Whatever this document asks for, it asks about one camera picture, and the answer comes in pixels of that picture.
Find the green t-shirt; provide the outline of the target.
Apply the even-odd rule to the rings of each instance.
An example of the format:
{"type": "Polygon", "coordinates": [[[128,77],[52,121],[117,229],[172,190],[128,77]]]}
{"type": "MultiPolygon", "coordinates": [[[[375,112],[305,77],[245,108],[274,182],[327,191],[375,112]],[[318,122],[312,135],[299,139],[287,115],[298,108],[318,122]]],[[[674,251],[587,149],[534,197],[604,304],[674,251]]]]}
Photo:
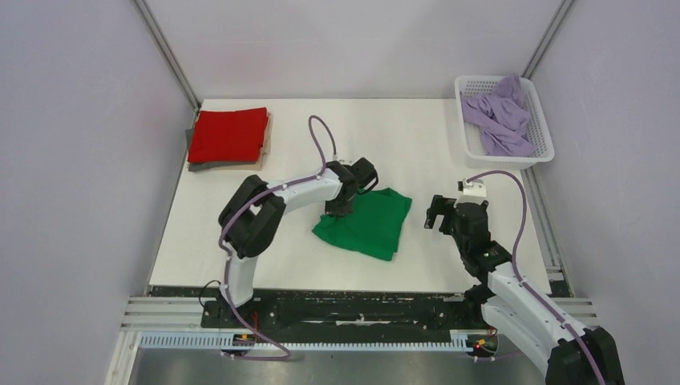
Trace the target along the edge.
{"type": "Polygon", "coordinates": [[[340,249],[392,261],[411,205],[410,197],[392,188],[374,190],[357,196],[346,217],[321,216],[312,232],[340,249]]]}

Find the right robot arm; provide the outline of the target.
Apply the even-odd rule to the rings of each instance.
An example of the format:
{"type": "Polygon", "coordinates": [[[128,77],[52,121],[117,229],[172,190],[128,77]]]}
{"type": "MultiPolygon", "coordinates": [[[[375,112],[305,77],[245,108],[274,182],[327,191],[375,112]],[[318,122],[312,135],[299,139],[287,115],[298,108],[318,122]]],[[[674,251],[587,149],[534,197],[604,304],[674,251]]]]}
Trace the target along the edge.
{"type": "Polygon", "coordinates": [[[492,240],[488,202],[464,202],[435,195],[425,228],[437,217],[439,232],[453,238],[465,270],[479,284],[464,294],[463,317],[474,327],[487,324],[504,334],[544,376],[547,384],[623,384],[613,336],[588,327],[546,294],[530,288],[512,255],[492,240]]]}

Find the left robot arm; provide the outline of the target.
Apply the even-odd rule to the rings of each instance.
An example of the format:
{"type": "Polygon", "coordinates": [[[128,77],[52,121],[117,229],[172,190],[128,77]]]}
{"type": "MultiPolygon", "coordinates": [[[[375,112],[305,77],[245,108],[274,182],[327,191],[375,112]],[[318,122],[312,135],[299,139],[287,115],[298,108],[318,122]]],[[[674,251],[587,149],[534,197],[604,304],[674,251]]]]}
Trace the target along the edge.
{"type": "Polygon", "coordinates": [[[312,176],[268,183],[247,177],[218,217],[218,245],[227,253],[221,316],[231,326],[243,326],[252,316],[253,279],[258,257],[269,248],[282,218],[295,210],[323,203],[324,214],[347,217],[355,198],[378,183],[374,165],[365,158],[353,164],[336,160],[312,176]]]}

